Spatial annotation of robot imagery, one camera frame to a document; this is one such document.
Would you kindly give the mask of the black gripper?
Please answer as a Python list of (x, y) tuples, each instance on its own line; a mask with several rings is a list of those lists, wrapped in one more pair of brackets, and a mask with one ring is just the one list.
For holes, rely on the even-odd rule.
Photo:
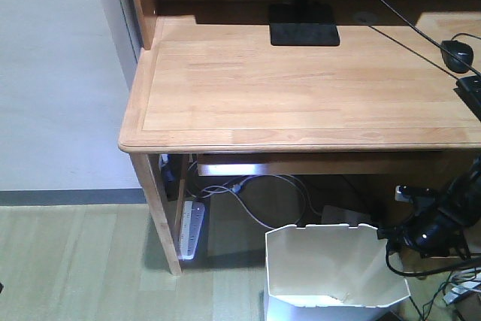
[(377, 229), (377, 238), (386, 239), (394, 251), (415, 250), (422, 258), (466, 258), (463, 228), (466, 207), (459, 202), (414, 201), (414, 211), (401, 224)]

